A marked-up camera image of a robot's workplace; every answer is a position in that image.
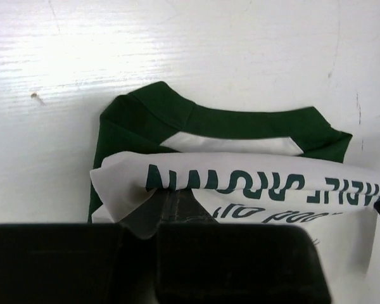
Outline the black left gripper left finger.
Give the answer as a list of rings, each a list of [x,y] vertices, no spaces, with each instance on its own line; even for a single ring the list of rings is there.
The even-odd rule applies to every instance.
[[[159,189],[152,196],[118,222],[136,238],[150,239],[155,235],[163,217],[165,203],[168,202],[170,191]]]

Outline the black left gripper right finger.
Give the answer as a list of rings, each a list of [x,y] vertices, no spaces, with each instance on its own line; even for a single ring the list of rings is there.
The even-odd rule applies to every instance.
[[[170,193],[171,209],[170,221],[184,224],[216,224],[217,221],[210,215],[190,189],[178,190]]]

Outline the white green Charlie Brown t-shirt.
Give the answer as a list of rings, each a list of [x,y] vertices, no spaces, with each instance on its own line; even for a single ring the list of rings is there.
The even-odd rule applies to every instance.
[[[220,224],[305,229],[329,282],[362,277],[380,173],[344,163],[351,139],[313,106],[217,110],[156,82],[100,114],[89,221],[117,223],[159,189],[190,189]]]

